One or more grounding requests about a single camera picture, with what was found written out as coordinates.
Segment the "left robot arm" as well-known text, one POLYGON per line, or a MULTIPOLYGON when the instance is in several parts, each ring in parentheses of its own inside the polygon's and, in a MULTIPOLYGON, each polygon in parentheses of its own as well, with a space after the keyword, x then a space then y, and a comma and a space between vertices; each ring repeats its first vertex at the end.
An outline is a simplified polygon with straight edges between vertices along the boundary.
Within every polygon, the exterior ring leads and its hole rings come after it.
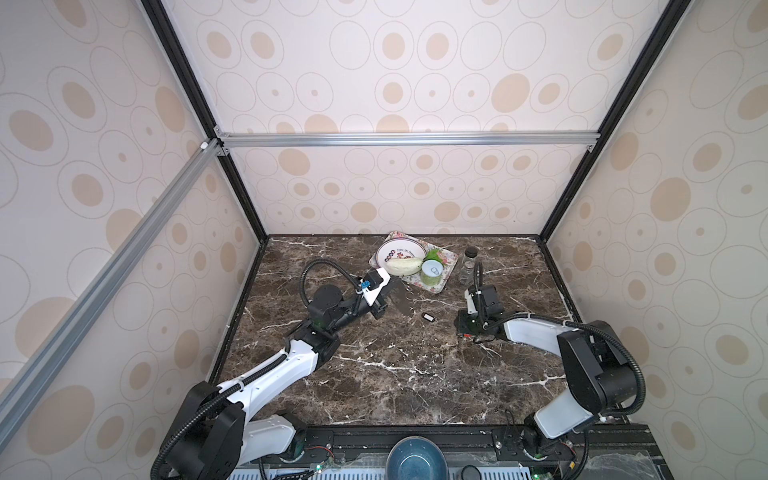
POLYGON ((381 318, 393 287, 384 268, 354 276, 328 258, 310 261, 299 280, 307 317, 276 354, 231 380, 193 386, 150 467, 152 479, 227 479, 253 460, 287 452, 298 432, 282 415, 257 413, 336 353, 340 331, 370 314, 381 318))

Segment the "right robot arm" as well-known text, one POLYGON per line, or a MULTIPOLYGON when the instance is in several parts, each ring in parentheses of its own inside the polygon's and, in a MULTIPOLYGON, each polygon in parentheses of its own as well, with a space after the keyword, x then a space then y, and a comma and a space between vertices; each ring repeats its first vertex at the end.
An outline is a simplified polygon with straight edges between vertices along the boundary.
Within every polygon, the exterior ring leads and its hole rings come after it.
POLYGON ((520 426, 520 442, 532 456, 571 431, 583 431, 602 417, 636 413, 645 402, 646 381, 637 360, 604 321, 557 320, 530 312, 506 316, 493 285, 476 263, 465 290, 467 307, 457 314, 459 333, 525 344, 562 361, 567 388, 520 426))

